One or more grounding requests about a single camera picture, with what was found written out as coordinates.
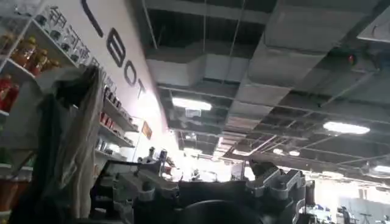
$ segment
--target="wall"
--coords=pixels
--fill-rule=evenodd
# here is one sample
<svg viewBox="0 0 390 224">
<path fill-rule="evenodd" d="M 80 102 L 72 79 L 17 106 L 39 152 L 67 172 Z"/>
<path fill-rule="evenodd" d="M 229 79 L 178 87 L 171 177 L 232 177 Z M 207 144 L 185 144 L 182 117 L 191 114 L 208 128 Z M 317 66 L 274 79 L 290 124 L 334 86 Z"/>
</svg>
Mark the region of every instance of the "wall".
<svg viewBox="0 0 390 224">
<path fill-rule="evenodd" d="M 122 102 L 122 107 L 130 115 L 140 117 L 149 124 L 153 131 L 151 142 L 148 144 L 141 142 L 140 145 L 145 148 L 150 145 L 154 145 L 156 148 L 175 147 L 170 143 L 165 146 L 165 139 L 167 136 L 170 138 L 170 135 L 167 135 L 168 126 L 138 38 L 130 1 L 85 1 L 102 30 L 102 37 L 98 35 L 88 19 L 81 0 L 48 0 L 47 2 L 59 7 L 80 39 L 87 45 L 91 54 L 110 75 L 117 86 L 116 95 Z M 106 40 L 112 28 L 118 31 L 126 49 L 124 63 L 121 66 L 117 65 L 106 47 Z M 124 75 L 127 60 L 133 63 L 136 70 L 136 74 L 134 74 L 131 68 L 127 69 L 129 79 L 135 81 L 133 86 L 126 81 Z"/>
<path fill-rule="evenodd" d="M 367 217 L 370 223 L 375 223 L 376 220 L 383 220 L 385 215 L 390 214 L 390 205 L 369 201 L 361 198 L 339 198 L 340 206 L 345 206 L 351 212 L 358 223 L 363 223 L 364 216 L 362 214 L 369 214 Z"/>
</svg>

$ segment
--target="ceiling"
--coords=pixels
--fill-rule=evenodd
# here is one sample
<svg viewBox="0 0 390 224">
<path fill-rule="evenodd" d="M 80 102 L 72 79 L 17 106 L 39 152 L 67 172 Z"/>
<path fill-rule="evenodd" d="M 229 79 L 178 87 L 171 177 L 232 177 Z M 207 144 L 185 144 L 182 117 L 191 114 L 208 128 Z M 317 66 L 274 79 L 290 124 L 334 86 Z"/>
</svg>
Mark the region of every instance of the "ceiling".
<svg viewBox="0 0 390 224">
<path fill-rule="evenodd" d="M 372 23 L 389 4 L 133 1 L 147 63 L 181 149 L 368 179 L 359 168 L 390 155 L 390 45 L 358 35 L 383 26 Z M 213 108 L 186 111 L 173 97 Z M 326 121 L 371 131 L 335 135 L 322 128 Z"/>
</svg>

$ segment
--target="shelf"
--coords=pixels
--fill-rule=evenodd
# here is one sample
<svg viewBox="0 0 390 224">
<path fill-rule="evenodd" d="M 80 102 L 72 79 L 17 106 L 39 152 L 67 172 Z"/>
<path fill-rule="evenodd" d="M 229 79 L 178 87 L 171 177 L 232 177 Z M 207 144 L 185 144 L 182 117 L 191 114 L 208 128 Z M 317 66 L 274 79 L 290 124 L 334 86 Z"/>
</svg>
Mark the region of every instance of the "shelf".
<svg viewBox="0 0 390 224">
<path fill-rule="evenodd" d="M 11 214 L 11 210 L 9 210 L 9 211 L 4 211 L 4 212 L 0 212 L 0 217 L 9 216 L 10 214 Z"/>
<path fill-rule="evenodd" d="M 115 132 L 113 132 L 111 129 L 108 127 L 100 124 L 100 130 L 99 133 L 106 137 L 108 141 L 120 146 L 120 147 L 129 147 L 129 148 L 134 148 L 134 145 L 131 143 L 127 142 L 125 139 L 122 137 L 118 136 Z"/>
<path fill-rule="evenodd" d="M 25 37 L 29 36 L 35 37 L 40 49 L 48 50 L 49 58 L 58 60 L 61 65 L 78 67 L 78 65 L 71 60 L 68 54 L 60 48 L 60 46 L 50 37 L 46 31 L 42 29 L 42 27 L 36 22 L 35 19 L 32 20 L 31 25 L 26 31 Z"/>
<path fill-rule="evenodd" d="M 9 114 L 7 112 L 0 110 L 0 124 L 5 122 L 5 120 L 7 119 L 8 115 Z"/>
<path fill-rule="evenodd" d="M 95 150 L 95 155 L 103 156 L 103 157 L 106 157 L 107 159 L 122 161 L 121 159 L 119 159 L 113 155 L 107 154 L 105 152 L 102 152 L 100 150 Z"/>
<path fill-rule="evenodd" d="M 9 164 L 5 164 L 5 163 L 0 163 L 0 169 L 3 168 L 3 169 L 11 169 L 12 166 L 9 165 Z M 22 167 L 21 170 L 24 170 L 24 171 L 33 171 L 33 168 L 32 167 L 28 167 L 28 166 L 24 166 Z"/>
<path fill-rule="evenodd" d="M 104 99 L 103 112 L 105 112 L 124 131 L 138 132 L 136 127 L 124 117 L 122 112 L 114 106 L 107 98 Z"/>
<path fill-rule="evenodd" d="M 11 58 L 6 58 L 4 55 L 0 55 L 0 60 L 7 60 L 5 63 L 4 69 L 2 70 L 3 74 L 10 74 L 12 80 L 17 84 L 22 84 L 26 81 L 34 80 L 35 77 L 24 67 L 18 65 Z"/>
</svg>

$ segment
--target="ceiling duct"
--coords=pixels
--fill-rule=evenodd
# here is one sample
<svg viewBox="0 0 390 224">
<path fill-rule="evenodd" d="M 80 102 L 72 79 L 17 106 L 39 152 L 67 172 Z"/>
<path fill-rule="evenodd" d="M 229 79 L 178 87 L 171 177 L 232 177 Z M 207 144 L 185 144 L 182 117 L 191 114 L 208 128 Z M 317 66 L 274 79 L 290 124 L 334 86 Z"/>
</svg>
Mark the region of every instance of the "ceiling duct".
<svg viewBox="0 0 390 224">
<path fill-rule="evenodd" d="M 255 50 L 227 118 L 264 117 L 378 1 L 279 1 Z M 254 129 L 260 119 L 245 120 Z"/>
</svg>

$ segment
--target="bright light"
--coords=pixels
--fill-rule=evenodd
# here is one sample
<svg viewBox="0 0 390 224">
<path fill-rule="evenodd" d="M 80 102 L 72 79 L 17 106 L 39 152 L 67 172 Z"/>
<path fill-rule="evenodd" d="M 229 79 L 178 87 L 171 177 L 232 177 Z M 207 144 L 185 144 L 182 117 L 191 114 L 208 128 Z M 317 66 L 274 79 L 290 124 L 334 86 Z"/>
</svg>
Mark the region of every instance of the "bright light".
<svg viewBox="0 0 390 224">
<path fill-rule="evenodd" d="M 184 148 L 183 151 L 185 153 L 188 153 L 190 155 L 197 155 L 197 154 L 201 154 L 202 151 L 199 150 L 199 149 L 193 149 L 193 148 Z"/>
<path fill-rule="evenodd" d="M 283 154 L 283 150 L 282 150 L 282 149 L 274 149 L 273 152 L 274 152 L 275 154 L 278 154 L 278 155 L 282 155 L 282 156 L 285 155 L 285 154 Z"/>
<path fill-rule="evenodd" d="M 342 178 L 344 175 L 341 173 L 331 172 L 331 171 L 322 171 L 322 174 L 332 178 Z"/>
<path fill-rule="evenodd" d="M 288 152 L 288 154 L 290 154 L 290 156 L 299 156 L 300 152 L 298 152 L 298 151 L 290 151 L 290 152 Z"/>
<path fill-rule="evenodd" d="M 120 147 L 116 144 L 113 144 L 113 143 L 108 143 L 107 144 L 107 149 L 111 149 L 112 151 L 114 152 L 118 152 L 120 151 Z"/>
<path fill-rule="evenodd" d="M 249 153 L 243 152 L 243 151 L 239 151 L 239 150 L 234 150 L 233 154 L 241 155 L 241 156 L 247 156 Z"/>
<path fill-rule="evenodd" d="M 374 167 L 374 170 L 377 172 L 390 173 L 390 167 L 388 166 L 376 166 Z"/>
<path fill-rule="evenodd" d="M 211 104 L 198 100 L 173 97 L 172 103 L 177 107 L 184 107 L 191 110 L 211 110 Z"/>
<path fill-rule="evenodd" d="M 339 133 L 349 133 L 349 134 L 356 134 L 356 135 L 363 135 L 370 131 L 370 128 L 353 125 L 353 124 L 345 124 L 341 122 L 326 122 L 323 125 L 324 129 L 327 129 L 329 131 L 335 131 Z"/>
</svg>

